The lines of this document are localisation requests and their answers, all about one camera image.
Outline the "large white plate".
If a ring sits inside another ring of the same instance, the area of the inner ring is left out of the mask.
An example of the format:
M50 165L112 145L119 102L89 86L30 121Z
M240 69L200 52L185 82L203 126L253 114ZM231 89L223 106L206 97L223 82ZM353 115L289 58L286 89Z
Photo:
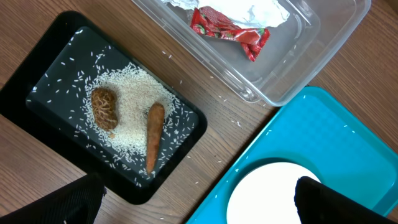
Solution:
M228 224L300 224L295 187L301 177L318 177L305 167L274 162L246 174L234 188L226 209Z

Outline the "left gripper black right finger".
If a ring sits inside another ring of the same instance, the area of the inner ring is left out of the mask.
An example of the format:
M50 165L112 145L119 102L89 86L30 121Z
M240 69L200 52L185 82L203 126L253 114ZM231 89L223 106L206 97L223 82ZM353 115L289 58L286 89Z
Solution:
M294 202L302 224L396 224L307 176L297 181Z

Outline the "orange carrot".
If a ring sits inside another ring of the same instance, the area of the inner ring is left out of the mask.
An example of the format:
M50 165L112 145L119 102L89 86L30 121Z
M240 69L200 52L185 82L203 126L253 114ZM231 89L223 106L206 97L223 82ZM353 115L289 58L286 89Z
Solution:
M158 102L154 103L151 106L147 115L146 171L148 174L150 174L155 169L164 118L164 106Z

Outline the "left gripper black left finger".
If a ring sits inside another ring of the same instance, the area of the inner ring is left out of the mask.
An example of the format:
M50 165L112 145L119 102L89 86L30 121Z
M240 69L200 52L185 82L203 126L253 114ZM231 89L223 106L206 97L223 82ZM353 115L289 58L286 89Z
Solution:
M93 224L105 195L99 175L88 174L1 217L1 223Z

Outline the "red snack wrapper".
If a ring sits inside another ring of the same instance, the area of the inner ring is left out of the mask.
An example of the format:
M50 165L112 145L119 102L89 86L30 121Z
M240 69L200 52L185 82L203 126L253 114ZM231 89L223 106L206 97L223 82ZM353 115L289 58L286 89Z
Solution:
M239 42L252 62L257 59L271 35L267 28L240 28L210 6L194 8L190 27L197 34Z

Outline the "white napkin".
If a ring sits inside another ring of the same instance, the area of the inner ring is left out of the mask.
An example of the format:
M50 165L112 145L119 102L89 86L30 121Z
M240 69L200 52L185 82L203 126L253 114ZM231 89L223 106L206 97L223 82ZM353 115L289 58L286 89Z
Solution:
M278 27L290 13L278 0L162 0L184 10L211 7L242 28Z

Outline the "brown patterned food piece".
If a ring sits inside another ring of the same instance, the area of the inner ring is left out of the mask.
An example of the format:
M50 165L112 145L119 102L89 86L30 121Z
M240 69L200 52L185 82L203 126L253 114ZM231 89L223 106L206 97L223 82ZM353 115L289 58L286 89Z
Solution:
M94 121L105 131L113 130L118 125L116 101L116 94L107 88L96 88L91 92Z

